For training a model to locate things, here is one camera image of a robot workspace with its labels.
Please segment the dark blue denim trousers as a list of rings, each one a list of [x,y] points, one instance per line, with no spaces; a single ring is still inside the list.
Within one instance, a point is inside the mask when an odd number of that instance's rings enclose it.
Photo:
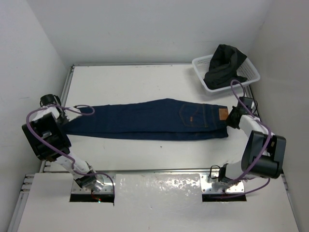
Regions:
[[[175,99],[83,107],[66,134],[129,140],[197,141],[227,138],[226,106]]]

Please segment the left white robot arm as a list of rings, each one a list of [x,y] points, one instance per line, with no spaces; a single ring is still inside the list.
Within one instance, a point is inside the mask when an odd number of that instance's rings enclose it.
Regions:
[[[38,159],[61,165],[73,175],[80,188],[98,191],[99,180],[95,171],[86,161],[70,152],[71,142],[62,129],[68,122],[94,113],[92,107],[87,106],[86,109],[90,112],[82,113],[79,105],[63,107],[58,96],[44,95],[40,98],[40,108],[27,115],[22,131]]]

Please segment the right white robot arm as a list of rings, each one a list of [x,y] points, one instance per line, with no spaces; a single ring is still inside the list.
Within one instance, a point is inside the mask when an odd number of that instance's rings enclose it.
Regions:
[[[228,126],[245,132],[247,144],[240,161],[224,164],[212,186],[226,190],[243,180],[277,179],[282,173],[286,139],[275,135],[258,117],[248,114],[241,106],[233,107]]]

